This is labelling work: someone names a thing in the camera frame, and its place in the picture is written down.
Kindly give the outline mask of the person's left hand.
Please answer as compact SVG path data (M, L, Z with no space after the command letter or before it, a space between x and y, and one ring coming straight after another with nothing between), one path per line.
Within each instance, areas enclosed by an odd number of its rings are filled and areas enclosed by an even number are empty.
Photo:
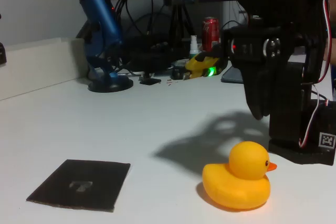
M330 64L333 65L333 66L336 66L336 39L335 38L332 39L331 49L332 50L331 50L331 54L330 54ZM326 48L325 48L323 59L325 61L327 61L327 59L328 59L328 46L326 46Z

